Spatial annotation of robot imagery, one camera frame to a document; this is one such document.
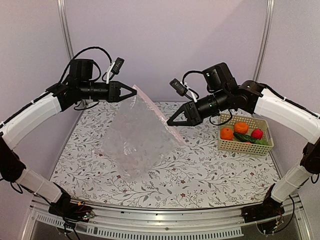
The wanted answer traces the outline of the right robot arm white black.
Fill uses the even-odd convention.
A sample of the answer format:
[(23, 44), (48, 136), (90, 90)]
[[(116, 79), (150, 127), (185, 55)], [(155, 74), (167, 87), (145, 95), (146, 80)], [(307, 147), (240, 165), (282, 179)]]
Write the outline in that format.
[(247, 80), (238, 85), (226, 63), (222, 62), (200, 72), (206, 80), (209, 95), (193, 98), (183, 104), (167, 120), (169, 126), (194, 127), (208, 117), (224, 110), (241, 109), (269, 118), (293, 130), (307, 140), (303, 157), (285, 176), (268, 190), (258, 213), (269, 218), (291, 193), (312, 175), (320, 172), (320, 116), (280, 96), (264, 83)]

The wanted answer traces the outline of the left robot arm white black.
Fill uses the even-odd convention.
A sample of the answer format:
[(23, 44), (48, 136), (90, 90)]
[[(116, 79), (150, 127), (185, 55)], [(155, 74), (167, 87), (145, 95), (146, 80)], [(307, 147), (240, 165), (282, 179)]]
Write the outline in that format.
[(106, 101), (119, 103), (137, 94), (137, 91), (122, 82), (97, 81), (93, 79), (92, 59), (72, 59), (67, 67), (69, 74), (65, 83), (56, 83), (28, 103), (19, 112), (0, 124), (0, 174), (10, 183), (17, 183), (33, 194), (55, 203), (55, 209), (63, 216), (74, 213), (74, 205), (66, 199), (69, 194), (55, 183), (28, 169), (20, 161), (14, 148), (34, 129), (49, 118), (64, 112), (82, 101)]

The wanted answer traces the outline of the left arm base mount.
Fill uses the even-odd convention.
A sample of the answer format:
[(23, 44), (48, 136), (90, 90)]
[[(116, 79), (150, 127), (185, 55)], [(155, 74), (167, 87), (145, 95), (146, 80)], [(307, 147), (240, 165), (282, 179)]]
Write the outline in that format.
[(95, 216), (93, 208), (86, 205), (85, 201), (78, 203), (71, 202), (71, 196), (60, 186), (55, 184), (61, 191), (62, 195), (57, 202), (50, 203), (48, 212), (50, 214), (63, 217), (73, 222), (88, 222)]

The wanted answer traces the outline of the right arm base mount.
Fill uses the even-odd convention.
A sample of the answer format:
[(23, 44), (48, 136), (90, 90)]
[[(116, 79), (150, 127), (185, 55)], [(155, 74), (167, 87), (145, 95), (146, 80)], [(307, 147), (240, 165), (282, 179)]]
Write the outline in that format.
[(273, 184), (267, 191), (262, 203), (243, 207), (241, 216), (245, 223), (260, 221), (272, 217), (276, 217), (285, 213), (283, 204), (272, 198)]

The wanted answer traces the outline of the clear zip top bag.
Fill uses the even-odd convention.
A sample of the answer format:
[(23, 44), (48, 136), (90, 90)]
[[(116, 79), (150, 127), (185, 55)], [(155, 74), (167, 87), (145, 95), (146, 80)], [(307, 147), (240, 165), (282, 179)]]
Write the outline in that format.
[(115, 162), (127, 181), (146, 175), (186, 143), (174, 127), (167, 125), (155, 103), (136, 85), (133, 89), (137, 94), (120, 103), (100, 145), (102, 154)]

